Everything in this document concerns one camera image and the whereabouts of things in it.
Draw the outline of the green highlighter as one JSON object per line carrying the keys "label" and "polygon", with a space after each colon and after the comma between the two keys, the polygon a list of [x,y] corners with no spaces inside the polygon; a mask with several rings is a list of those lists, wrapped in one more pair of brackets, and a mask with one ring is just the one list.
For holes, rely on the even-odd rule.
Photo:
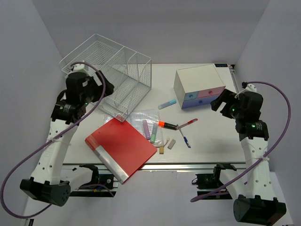
{"label": "green highlighter", "polygon": [[155,143],[157,130],[158,130],[158,124],[157,124],[157,123],[154,123],[154,124],[153,124],[153,128],[152,128],[151,137],[150,137],[150,142],[151,142],[152,144]]}

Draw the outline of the grey eraser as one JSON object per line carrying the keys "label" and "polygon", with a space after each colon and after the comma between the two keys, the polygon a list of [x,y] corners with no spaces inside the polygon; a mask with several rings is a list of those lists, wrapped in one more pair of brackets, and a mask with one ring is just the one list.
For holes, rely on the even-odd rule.
{"label": "grey eraser", "polygon": [[176,143],[176,141],[174,139],[172,139],[170,141],[170,143],[168,144],[167,148],[171,150],[173,148],[173,146],[175,145],[175,143]]}

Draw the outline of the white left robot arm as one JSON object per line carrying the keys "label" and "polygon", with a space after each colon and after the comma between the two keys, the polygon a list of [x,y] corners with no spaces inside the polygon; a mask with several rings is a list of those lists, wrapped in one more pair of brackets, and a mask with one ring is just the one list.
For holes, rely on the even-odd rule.
{"label": "white left robot arm", "polygon": [[86,115],[86,107],[114,92],[114,86],[101,71],[96,74],[101,85],[86,72],[71,72],[66,79],[66,89],[56,99],[51,114],[48,141],[38,164],[29,179],[23,179],[20,189],[34,200],[63,206],[71,192],[81,186],[94,188],[99,184],[96,166],[83,164],[61,177],[61,170],[70,141],[78,128],[78,122]]}

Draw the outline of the periwinkle blue drawer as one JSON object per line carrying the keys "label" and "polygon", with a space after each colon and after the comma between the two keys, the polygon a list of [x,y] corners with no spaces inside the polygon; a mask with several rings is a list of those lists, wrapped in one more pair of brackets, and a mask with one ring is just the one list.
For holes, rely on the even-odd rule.
{"label": "periwinkle blue drawer", "polygon": [[183,102],[181,108],[185,109],[185,108],[190,108],[190,107],[195,107],[195,106],[210,104],[217,97],[218,97],[218,95],[216,95],[216,96],[210,96],[210,97],[204,97],[204,98],[198,98],[198,99],[193,99],[193,100],[186,100],[186,101]]}

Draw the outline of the tan eraser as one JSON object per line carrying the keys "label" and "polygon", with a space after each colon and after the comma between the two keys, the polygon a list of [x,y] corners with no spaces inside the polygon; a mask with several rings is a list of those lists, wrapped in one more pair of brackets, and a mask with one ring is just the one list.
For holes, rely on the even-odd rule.
{"label": "tan eraser", "polygon": [[159,154],[164,154],[164,147],[163,146],[159,148]]}

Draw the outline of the orange black highlighter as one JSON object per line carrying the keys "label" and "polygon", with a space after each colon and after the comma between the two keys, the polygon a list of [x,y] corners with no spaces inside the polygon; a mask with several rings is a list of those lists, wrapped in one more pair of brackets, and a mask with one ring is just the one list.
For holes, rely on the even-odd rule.
{"label": "orange black highlighter", "polygon": [[173,125],[164,121],[159,121],[158,126],[166,129],[177,130],[177,125]]}

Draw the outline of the white mini drawer cabinet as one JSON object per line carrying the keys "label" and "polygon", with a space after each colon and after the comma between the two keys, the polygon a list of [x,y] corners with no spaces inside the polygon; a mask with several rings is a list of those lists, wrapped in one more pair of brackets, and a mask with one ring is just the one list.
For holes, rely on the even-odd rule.
{"label": "white mini drawer cabinet", "polygon": [[175,73],[174,91],[180,108],[186,93],[226,86],[214,64],[179,69]]}

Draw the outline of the red pen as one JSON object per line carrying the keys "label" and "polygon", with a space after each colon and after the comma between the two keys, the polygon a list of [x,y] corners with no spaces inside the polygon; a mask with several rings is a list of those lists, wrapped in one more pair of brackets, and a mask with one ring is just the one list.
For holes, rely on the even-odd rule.
{"label": "red pen", "polygon": [[198,121],[197,118],[192,119],[192,120],[188,121],[187,123],[185,123],[185,124],[183,124],[183,125],[177,126],[177,129],[181,129],[181,128],[183,128],[183,127],[185,127],[185,126],[188,126],[188,125],[190,125],[190,124],[192,124],[192,123],[194,123],[194,122],[197,122],[197,121]]}

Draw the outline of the red folder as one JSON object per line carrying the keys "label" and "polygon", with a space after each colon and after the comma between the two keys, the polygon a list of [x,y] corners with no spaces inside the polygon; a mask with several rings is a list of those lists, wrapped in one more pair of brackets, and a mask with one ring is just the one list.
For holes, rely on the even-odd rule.
{"label": "red folder", "polygon": [[121,184],[157,151],[132,125],[117,119],[99,127],[85,142]]}

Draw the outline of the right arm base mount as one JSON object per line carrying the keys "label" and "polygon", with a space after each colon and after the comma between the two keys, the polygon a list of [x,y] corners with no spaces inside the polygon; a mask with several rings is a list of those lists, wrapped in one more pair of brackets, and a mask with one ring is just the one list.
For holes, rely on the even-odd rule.
{"label": "right arm base mount", "polygon": [[[228,163],[218,163],[213,169],[213,173],[196,174],[196,177],[191,181],[191,184],[197,186],[197,196],[203,195],[222,186],[220,174],[222,170],[237,171],[234,165]],[[225,188],[217,193],[208,196],[205,200],[232,200],[228,190]]]}

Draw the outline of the light blue drawer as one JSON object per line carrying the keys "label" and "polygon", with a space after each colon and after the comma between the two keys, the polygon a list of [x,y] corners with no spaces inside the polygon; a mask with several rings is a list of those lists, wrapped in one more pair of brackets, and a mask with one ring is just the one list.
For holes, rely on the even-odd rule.
{"label": "light blue drawer", "polygon": [[184,101],[189,101],[196,99],[198,97],[198,91],[186,93],[184,96]]}

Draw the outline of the blue pen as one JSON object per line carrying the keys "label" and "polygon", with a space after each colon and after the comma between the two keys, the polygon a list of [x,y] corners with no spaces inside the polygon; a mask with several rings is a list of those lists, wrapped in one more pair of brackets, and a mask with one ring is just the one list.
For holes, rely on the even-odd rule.
{"label": "blue pen", "polygon": [[191,148],[191,145],[189,144],[187,138],[186,138],[185,135],[183,134],[181,128],[179,128],[179,132],[181,133],[181,135],[182,135],[182,137],[183,137],[183,139],[184,139],[184,142],[185,142],[186,146],[187,146],[188,148]]}

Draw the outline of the purple highlighter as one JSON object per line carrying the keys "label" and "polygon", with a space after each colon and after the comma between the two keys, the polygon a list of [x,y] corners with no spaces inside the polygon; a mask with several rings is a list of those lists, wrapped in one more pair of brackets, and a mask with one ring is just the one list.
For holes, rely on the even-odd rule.
{"label": "purple highlighter", "polygon": [[143,120],[143,131],[144,131],[144,134],[145,134],[145,138],[147,140],[150,140],[151,139],[151,135],[150,135],[150,131],[149,131],[147,120]]}

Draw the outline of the clear plastic bag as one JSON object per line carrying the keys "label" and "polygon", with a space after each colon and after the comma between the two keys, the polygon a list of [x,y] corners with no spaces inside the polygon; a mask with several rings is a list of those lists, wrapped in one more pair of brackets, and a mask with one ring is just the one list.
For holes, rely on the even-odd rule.
{"label": "clear plastic bag", "polygon": [[[156,109],[132,112],[127,117],[126,121],[129,124],[131,124],[137,131],[139,131],[144,137],[146,137],[144,133],[143,121],[147,122],[149,134],[152,135],[153,125],[155,123],[156,124],[159,123],[160,115],[159,115],[159,111]],[[164,144],[165,141],[164,141],[162,129],[158,127],[153,145],[158,148],[164,146]]]}

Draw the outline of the pink drawer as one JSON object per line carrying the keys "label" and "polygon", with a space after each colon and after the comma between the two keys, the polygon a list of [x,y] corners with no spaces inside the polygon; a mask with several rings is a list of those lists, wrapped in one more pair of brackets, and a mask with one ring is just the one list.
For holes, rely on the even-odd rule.
{"label": "pink drawer", "polygon": [[224,89],[225,89],[225,86],[200,90],[198,92],[197,98],[205,98],[205,97],[220,95]]}

